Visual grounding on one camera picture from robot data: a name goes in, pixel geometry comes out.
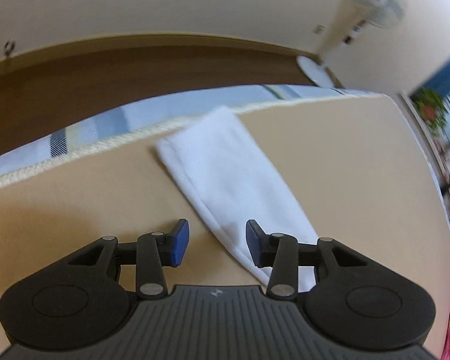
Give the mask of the white garment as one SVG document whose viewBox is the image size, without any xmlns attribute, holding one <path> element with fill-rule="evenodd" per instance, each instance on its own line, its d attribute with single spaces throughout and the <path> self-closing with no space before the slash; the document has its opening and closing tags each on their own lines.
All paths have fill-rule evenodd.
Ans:
<svg viewBox="0 0 450 360">
<path fill-rule="evenodd" d="M 318 235 L 272 162 L 233 111 L 218 108 L 156 144 L 157 155 L 202 222 L 249 273 L 268 284 L 245 238 L 254 219 L 266 233 L 316 244 Z"/>
</svg>

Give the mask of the striped bed sheet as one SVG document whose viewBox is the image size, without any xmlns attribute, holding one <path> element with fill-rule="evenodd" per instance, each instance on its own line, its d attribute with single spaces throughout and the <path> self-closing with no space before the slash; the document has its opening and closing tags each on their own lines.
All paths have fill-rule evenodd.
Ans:
<svg viewBox="0 0 450 360">
<path fill-rule="evenodd" d="M 199 116 L 220 106 L 241 107 L 259 102 L 365 94 L 370 93 L 351 88 L 306 85 L 239 85 L 142 99 L 81 120 L 1 155 L 0 176 L 68 154 L 81 146 L 156 125 L 168 119 Z"/>
</svg>

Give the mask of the potted green plant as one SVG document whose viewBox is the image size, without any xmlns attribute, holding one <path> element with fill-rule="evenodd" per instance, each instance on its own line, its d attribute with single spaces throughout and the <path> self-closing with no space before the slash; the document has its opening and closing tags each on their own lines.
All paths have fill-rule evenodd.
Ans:
<svg viewBox="0 0 450 360">
<path fill-rule="evenodd" d="M 423 87 L 411 96 L 411 101 L 429 132 L 434 137 L 441 135 L 448 115 L 444 98 L 435 90 Z"/>
</svg>

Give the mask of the left blue curtain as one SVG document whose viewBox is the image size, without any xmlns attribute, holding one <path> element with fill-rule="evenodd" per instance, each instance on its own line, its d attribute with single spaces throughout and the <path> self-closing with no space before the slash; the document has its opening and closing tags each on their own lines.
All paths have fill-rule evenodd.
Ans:
<svg viewBox="0 0 450 360">
<path fill-rule="evenodd" d="M 450 93 L 450 60 L 443 65 L 433 76 L 419 86 L 412 96 L 416 95 L 422 89 L 430 89 L 442 98 Z"/>
</svg>

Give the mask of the white standing fan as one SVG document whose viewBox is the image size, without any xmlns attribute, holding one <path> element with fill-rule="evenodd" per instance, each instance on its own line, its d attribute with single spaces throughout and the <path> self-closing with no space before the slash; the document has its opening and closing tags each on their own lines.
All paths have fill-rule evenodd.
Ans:
<svg viewBox="0 0 450 360">
<path fill-rule="evenodd" d="M 316 85 L 332 88 L 334 81 L 328 73 L 328 60 L 336 50 L 358 39 L 369 25 L 379 29 L 398 26 L 407 12 L 407 0 L 341 0 L 334 21 L 325 33 L 314 58 L 303 55 L 297 65 Z"/>
</svg>

